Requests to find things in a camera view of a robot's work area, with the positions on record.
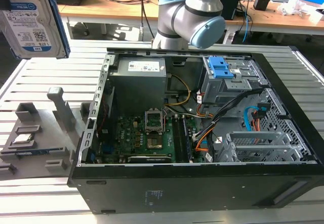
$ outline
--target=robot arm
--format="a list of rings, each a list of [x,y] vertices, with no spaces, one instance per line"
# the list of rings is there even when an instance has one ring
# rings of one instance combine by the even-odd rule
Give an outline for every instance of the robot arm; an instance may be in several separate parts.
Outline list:
[[[188,42],[206,49],[225,30],[220,0],[159,0],[154,49],[185,49]]]

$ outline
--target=metal rail platform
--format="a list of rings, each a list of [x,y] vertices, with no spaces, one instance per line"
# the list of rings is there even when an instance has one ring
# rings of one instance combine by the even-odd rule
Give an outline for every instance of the metal rail platform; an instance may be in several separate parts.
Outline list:
[[[51,86],[64,89],[71,107],[93,99],[106,48],[149,48],[149,43],[72,40],[69,59],[23,60],[0,90],[0,148],[15,121],[20,102],[52,109],[46,96]],[[315,128],[324,137],[324,78],[290,47],[215,45],[210,49],[262,53]],[[324,223],[324,187],[313,189],[282,209],[139,213],[93,216],[67,178],[35,178],[0,182],[0,222],[16,223]]]

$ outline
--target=motherboard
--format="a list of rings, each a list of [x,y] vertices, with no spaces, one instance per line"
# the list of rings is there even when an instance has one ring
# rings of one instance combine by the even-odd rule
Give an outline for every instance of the motherboard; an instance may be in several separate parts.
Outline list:
[[[200,161],[191,153],[192,134],[197,131],[194,118],[162,117],[162,113],[160,118],[161,111],[156,112],[146,112],[144,116],[120,116],[114,141],[102,143],[102,154],[97,160],[108,164]]]

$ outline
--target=hard drive label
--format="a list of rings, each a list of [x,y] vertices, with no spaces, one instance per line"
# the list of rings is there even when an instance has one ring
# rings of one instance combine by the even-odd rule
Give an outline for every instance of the hard drive label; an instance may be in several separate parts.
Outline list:
[[[38,21],[39,12],[34,3],[11,3],[11,11],[3,11],[18,43],[30,52],[45,52],[52,47],[49,36]]]

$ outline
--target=yellow cable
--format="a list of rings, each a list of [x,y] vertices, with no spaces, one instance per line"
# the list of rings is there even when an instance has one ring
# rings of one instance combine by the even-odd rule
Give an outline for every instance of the yellow cable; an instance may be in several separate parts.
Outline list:
[[[187,88],[187,90],[188,90],[188,96],[187,96],[187,98],[184,100],[184,101],[182,101],[182,102],[178,102],[178,103],[173,103],[173,104],[165,104],[166,106],[177,106],[177,105],[182,105],[182,104],[185,104],[185,103],[187,103],[188,101],[189,101],[189,99],[190,99],[190,89],[189,89],[189,86],[184,82],[184,80],[182,80],[180,77],[178,77],[177,75],[173,75],[173,74],[171,74],[171,77],[172,76],[174,76],[174,77],[176,77],[176,78],[178,78],[185,86],[186,86],[186,88]]]

